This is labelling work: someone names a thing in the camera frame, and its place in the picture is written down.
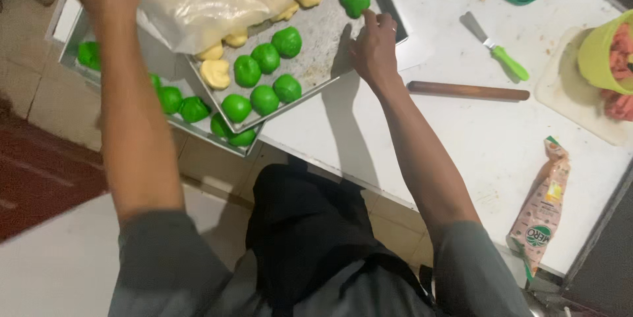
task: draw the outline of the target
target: sleeve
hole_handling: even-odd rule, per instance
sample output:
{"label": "sleeve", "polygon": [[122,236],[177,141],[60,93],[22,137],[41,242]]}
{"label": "sleeve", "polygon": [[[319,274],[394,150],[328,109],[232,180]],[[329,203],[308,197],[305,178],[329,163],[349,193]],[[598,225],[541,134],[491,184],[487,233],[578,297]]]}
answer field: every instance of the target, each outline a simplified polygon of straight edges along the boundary
{"label": "sleeve", "polygon": [[446,229],[434,273],[437,303],[451,315],[532,316],[516,280],[479,223],[457,222]]}
{"label": "sleeve", "polygon": [[133,217],[119,236],[120,264],[108,316],[194,316],[232,274],[183,211]]}

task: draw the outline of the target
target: black pants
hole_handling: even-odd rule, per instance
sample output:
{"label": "black pants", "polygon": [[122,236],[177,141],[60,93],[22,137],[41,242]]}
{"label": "black pants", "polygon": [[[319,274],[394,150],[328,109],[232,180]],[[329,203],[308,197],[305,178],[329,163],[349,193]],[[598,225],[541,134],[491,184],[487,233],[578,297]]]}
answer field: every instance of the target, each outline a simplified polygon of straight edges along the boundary
{"label": "black pants", "polygon": [[350,186],[278,164],[257,177],[246,248],[257,257],[257,288],[275,311],[291,314],[296,303],[361,259],[365,271],[380,265],[425,298],[408,265],[374,238],[365,201]]}

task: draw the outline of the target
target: cutting board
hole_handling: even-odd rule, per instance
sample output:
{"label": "cutting board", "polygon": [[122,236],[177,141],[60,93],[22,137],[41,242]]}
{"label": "cutting board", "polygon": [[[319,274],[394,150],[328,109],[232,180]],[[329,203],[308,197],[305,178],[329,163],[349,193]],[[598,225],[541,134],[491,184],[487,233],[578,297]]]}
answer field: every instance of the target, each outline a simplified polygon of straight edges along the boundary
{"label": "cutting board", "polygon": [[624,146],[633,138],[633,123],[605,116],[600,89],[591,86],[578,69],[578,49],[591,31],[571,28],[565,32],[536,85],[534,97],[606,142]]}

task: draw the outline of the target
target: wooden rolling pin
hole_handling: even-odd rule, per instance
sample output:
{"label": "wooden rolling pin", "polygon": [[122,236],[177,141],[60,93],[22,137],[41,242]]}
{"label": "wooden rolling pin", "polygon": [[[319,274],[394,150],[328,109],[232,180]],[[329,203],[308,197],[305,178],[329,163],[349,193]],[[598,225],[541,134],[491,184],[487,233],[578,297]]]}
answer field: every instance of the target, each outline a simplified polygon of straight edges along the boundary
{"label": "wooden rolling pin", "polygon": [[412,94],[464,96],[474,97],[478,99],[492,99],[503,101],[525,101],[530,98],[530,92],[525,90],[511,90],[509,88],[468,85],[452,85],[450,83],[411,81],[407,84],[407,88]]}

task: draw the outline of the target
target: white countertop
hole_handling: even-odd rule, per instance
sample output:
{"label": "white countertop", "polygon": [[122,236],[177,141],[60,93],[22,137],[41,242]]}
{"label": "white countertop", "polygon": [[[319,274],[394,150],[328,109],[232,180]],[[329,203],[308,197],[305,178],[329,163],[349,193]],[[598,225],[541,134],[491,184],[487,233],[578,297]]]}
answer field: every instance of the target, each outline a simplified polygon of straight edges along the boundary
{"label": "white countertop", "polygon": [[[76,1],[69,3],[69,9],[76,6]],[[605,0],[536,0],[522,7],[504,0],[394,3],[411,35],[398,51],[399,61],[407,65],[400,68],[413,66],[401,71],[405,83],[420,80],[530,91],[550,60],[548,51],[555,52],[567,29],[597,26],[620,14]],[[514,84],[507,78],[489,51],[460,24],[458,18],[466,11],[475,14],[488,36],[526,67],[529,81]],[[66,38],[57,32],[54,37]],[[534,98],[521,103],[422,95],[413,99],[455,161],[482,223],[497,244],[505,245],[505,235],[547,161],[543,139],[552,135],[569,151],[572,172],[563,215],[542,260],[550,269],[566,273],[633,150],[611,146]],[[415,207],[382,109],[357,76],[338,80],[322,94],[270,120],[260,138]]]}

